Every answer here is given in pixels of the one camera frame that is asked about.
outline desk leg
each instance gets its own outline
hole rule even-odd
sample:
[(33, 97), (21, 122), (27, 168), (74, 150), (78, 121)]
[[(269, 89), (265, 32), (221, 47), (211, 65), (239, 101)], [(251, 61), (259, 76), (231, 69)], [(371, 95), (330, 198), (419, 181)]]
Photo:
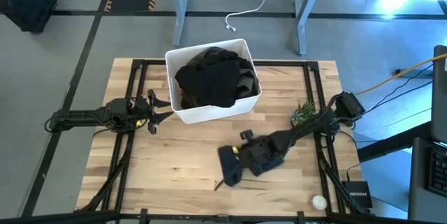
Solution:
[(175, 7), (175, 26), (174, 26), (174, 34), (173, 34), (173, 45), (180, 45), (180, 37), (182, 36), (184, 16), (186, 13), (186, 5), (188, 4), (188, 0), (173, 0)]
[(298, 54), (307, 53), (305, 25), (316, 0), (295, 0), (296, 31), (298, 37)]

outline white bin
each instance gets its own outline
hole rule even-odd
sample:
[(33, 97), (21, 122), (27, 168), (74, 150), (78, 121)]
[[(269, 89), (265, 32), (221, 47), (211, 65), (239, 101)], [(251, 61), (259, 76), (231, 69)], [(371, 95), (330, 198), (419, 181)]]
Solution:
[(180, 119), (186, 124), (193, 124), (213, 119), (220, 119), (237, 114), (250, 112), (259, 96), (261, 95), (261, 86), (258, 89), (258, 95), (249, 98), (237, 99), (236, 103), (230, 108), (222, 108), (213, 105), (195, 107), (183, 110), (181, 106), (182, 90), (175, 79), (177, 71), (185, 66), (192, 58), (197, 56), (209, 47), (221, 47), (239, 54), (239, 57), (247, 59), (253, 64), (247, 42), (244, 39), (227, 40), (224, 42), (210, 43), (186, 47), (178, 50), (166, 52), (166, 68), (168, 69), (168, 84), (170, 94), (170, 104), (173, 111), (179, 115)]

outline plywood surface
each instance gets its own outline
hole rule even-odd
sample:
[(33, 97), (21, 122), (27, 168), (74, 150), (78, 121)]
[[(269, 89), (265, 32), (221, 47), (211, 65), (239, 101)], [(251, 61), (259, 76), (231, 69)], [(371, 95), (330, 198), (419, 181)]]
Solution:
[[(132, 59), (115, 59), (104, 104), (125, 94), (131, 62)], [(334, 61), (320, 61), (319, 65), (325, 99), (329, 101), (341, 91), (337, 67)], [(301, 67), (256, 67), (256, 71), (263, 94), (250, 113), (191, 125), (172, 115), (158, 127), (156, 135), (145, 128), (136, 131), (123, 213), (139, 214), (140, 209), (146, 208), (151, 214), (295, 216), (296, 211), (304, 211), (305, 216), (325, 215), (309, 203), (313, 195), (322, 193), (311, 135), (298, 140), (277, 169), (259, 177), (244, 171), (238, 185), (223, 185), (214, 191), (222, 180), (218, 147), (240, 145), (239, 133), (247, 129), (255, 135), (267, 135), (290, 128), (291, 112), (307, 99)], [(149, 66), (144, 90), (148, 89), (153, 89), (158, 98), (169, 100), (165, 66)], [(114, 143), (114, 133), (99, 133), (94, 138), (78, 208), (85, 206), (106, 180)], [(349, 137), (339, 134), (335, 151), (344, 178), (346, 169), (358, 164), (356, 147)], [(360, 168), (351, 169), (350, 176), (362, 179)], [(330, 194), (334, 202), (331, 183)]]

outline black fabric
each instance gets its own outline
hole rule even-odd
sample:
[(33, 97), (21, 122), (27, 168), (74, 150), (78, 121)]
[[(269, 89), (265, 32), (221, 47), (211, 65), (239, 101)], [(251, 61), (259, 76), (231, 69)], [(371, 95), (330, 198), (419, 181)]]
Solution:
[(184, 109), (205, 105), (231, 107), (236, 99), (258, 93), (258, 80), (251, 63), (219, 47), (211, 47), (194, 57), (179, 69), (175, 79), (182, 88)]

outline gray floor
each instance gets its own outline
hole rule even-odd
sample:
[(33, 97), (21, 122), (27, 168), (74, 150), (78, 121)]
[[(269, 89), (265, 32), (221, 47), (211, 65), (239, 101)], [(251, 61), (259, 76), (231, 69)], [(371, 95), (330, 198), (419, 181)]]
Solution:
[[(254, 8), (260, 1), (191, 0), (189, 10), (239, 11)], [(96, 10), (99, 2), (59, 0), (58, 9)], [(312, 12), (442, 14), (436, 0), (397, 2), (400, 5), (393, 6), (390, 0), (318, 0)], [(156, 9), (173, 7), (170, 0), (158, 0)], [(293, 12), (292, 0), (268, 0), (262, 11)], [(61, 105), (92, 21), (89, 16), (52, 17), (42, 34), (31, 35), (20, 32), (0, 16), (2, 29), (10, 31), (10, 36), (0, 40), (0, 109), (9, 116), (8, 120), (2, 119), (0, 127), (5, 133), (0, 148), (0, 175), (5, 178), (0, 181), (0, 218), (14, 217), (20, 212), (48, 140), (43, 123)], [(181, 46), (244, 38), (256, 59), (297, 59), (293, 19), (232, 17), (230, 23), (237, 27), (236, 33), (225, 29), (222, 18), (188, 17)], [(173, 17), (103, 17), (72, 108), (100, 106), (115, 57), (163, 57), (173, 49), (171, 32), (164, 32), (173, 25)], [(435, 45), (447, 44), (446, 30), (445, 21), (309, 20), (305, 58), (336, 60), (344, 90), (360, 91), (386, 79), (395, 68), (406, 68), (432, 57)], [(395, 80), (359, 99), (370, 108), (403, 82)], [(411, 81), (402, 91), (424, 82)], [(356, 139), (379, 140), (427, 121), (430, 112), (399, 122), (429, 108), (430, 92), (429, 87), (417, 90), (412, 99), (403, 97), (366, 115), (358, 122)], [(93, 128), (73, 129), (62, 135), (35, 214), (73, 210), (93, 132)], [(408, 157), (402, 151), (362, 164), (374, 197), (403, 210), (408, 204)], [(387, 162), (396, 166), (380, 169)], [(377, 179), (382, 177), (391, 186), (386, 187)], [(402, 216), (396, 211), (381, 213)]]

